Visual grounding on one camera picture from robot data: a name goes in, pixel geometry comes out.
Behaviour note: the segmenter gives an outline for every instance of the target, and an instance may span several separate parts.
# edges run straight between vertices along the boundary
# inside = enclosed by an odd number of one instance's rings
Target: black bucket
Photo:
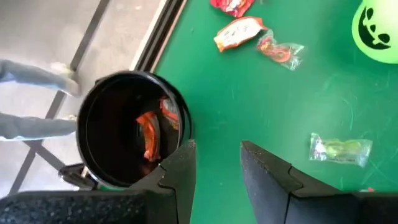
[[[143,159],[145,142],[136,118],[159,111],[159,99],[177,105],[178,130],[160,118],[160,156],[165,159],[192,137],[187,104],[170,83],[147,72],[124,71],[99,80],[80,108],[76,138],[90,174],[111,189],[126,189],[156,168]]]

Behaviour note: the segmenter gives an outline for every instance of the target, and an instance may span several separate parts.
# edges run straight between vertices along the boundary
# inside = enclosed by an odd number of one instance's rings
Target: person's leg
[[[76,121],[20,118],[0,113],[0,141],[38,140],[67,136],[76,131]]]
[[[60,74],[54,74],[44,69],[0,59],[0,83],[15,81],[18,83],[44,86],[60,90],[71,96],[80,95],[80,87],[71,79],[73,71],[60,67]]]

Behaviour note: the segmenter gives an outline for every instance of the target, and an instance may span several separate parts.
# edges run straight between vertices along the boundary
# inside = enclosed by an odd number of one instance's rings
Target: candy wrapper
[[[300,44],[278,44],[274,39],[274,32],[267,30],[267,33],[261,37],[257,44],[257,49],[273,61],[280,63],[290,70],[295,70],[301,63],[304,46]]]
[[[160,109],[162,110],[162,114],[169,121],[170,125],[175,130],[178,130],[177,107],[173,104],[173,102],[168,98],[161,98]]]
[[[254,0],[210,0],[210,4],[236,18],[242,17]]]
[[[160,127],[156,114],[152,111],[146,112],[138,117],[136,121],[141,125],[140,130],[144,133],[144,157],[149,162],[154,162],[160,159]]]
[[[340,141],[337,139],[323,140],[319,134],[311,134],[310,160],[332,161],[343,164],[366,165],[372,148],[372,141],[355,139]]]
[[[262,19],[252,16],[235,19],[214,38],[220,52],[237,47],[243,42],[255,37],[261,30],[267,30]]]

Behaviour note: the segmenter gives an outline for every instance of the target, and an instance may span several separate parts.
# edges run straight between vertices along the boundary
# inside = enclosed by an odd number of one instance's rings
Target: green table
[[[213,37],[233,18],[209,1],[187,1],[154,72],[182,92],[194,119],[192,223],[255,222],[239,161],[243,139],[341,190],[398,189],[397,65],[373,61],[355,46],[359,4],[256,0],[246,16],[263,18],[279,42],[306,46],[291,72],[255,50],[258,37],[219,53]],[[309,161],[311,132],[373,140],[368,164]]]

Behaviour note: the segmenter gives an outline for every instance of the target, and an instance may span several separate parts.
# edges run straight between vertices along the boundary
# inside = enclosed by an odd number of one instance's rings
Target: white shoe
[[[80,85],[75,80],[72,79],[75,72],[68,65],[64,63],[55,62],[51,64],[51,69],[57,75],[62,75],[65,78],[67,78],[66,87],[64,91],[66,94],[74,97],[79,97],[81,95]]]
[[[77,121],[77,116],[74,115],[74,114],[71,114],[71,115],[68,115],[68,116],[66,116],[64,118],[61,118],[61,119],[65,120],[65,121]]]

